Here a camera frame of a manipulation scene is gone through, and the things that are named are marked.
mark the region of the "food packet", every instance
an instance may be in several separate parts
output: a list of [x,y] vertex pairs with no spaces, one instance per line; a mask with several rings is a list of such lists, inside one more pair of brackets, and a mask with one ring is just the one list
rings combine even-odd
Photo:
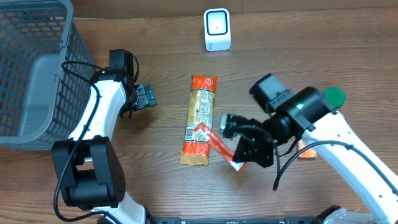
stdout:
[[[307,146],[302,140],[297,143],[297,152],[302,150],[305,146]],[[317,158],[317,152],[313,148],[301,153],[298,158],[299,159],[315,159]]]
[[212,149],[215,149],[225,161],[236,171],[241,172],[246,167],[246,162],[234,162],[234,153],[226,146],[222,140],[204,123],[200,123],[193,132],[202,139],[205,139]]
[[210,145],[206,139],[194,135],[193,129],[202,122],[212,128],[216,86],[217,77],[192,75],[187,127],[180,164],[205,166],[209,164]]

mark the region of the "small package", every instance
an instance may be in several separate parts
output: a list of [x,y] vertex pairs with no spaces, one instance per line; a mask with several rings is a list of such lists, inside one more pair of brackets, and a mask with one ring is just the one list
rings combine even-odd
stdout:
[[[305,146],[307,146],[307,145],[303,142],[303,140],[300,140],[297,143],[297,152],[302,150]],[[299,159],[315,159],[317,157],[318,157],[317,152],[313,148],[308,149],[307,151],[301,153],[298,156]]]
[[216,86],[217,77],[192,75],[187,127],[180,164],[207,166],[209,163],[210,145],[206,139],[194,135],[193,129],[202,122],[210,128],[213,126]]
[[234,162],[234,153],[226,146],[222,140],[204,123],[200,123],[193,132],[200,138],[205,139],[212,149],[215,149],[225,161],[236,171],[241,172],[246,167],[246,162]]

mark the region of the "wire mesh basket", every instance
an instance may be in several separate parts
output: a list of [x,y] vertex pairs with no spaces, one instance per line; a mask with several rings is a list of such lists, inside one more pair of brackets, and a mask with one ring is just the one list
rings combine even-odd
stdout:
[[[71,2],[0,1],[0,49],[0,145],[49,150],[74,130],[90,92],[61,68],[69,60],[93,63]],[[67,67],[93,74],[84,65]]]

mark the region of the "wooden table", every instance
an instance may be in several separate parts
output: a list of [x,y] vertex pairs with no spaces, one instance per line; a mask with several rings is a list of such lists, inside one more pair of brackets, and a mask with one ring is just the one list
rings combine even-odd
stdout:
[[[282,218],[330,205],[367,211],[321,158],[295,161],[276,192],[275,167],[249,164],[237,173],[215,152],[207,167],[181,166],[193,74],[218,76],[215,128],[225,113],[267,118],[248,90],[269,72],[295,92],[338,86],[351,127],[398,173],[398,8],[232,15],[231,50],[212,53],[205,51],[202,16],[75,22],[98,65],[108,65],[109,50],[124,48],[139,59],[139,82],[153,85],[158,105],[119,118],[113,146],[128,193],[155,216]],[[50,152],[1,152],[0,223],[61,223],[52,208]],[[65,216],[82,214],[59,204]]]

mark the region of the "green button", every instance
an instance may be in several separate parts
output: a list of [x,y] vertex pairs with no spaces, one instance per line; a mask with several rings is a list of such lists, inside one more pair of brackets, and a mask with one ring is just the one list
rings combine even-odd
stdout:
[[323,97],[325,97],[335,108],[343,106],[346,102],[346,95],[343,90],[340,90],[337,87],[330,87],[325,90],[323,92]]

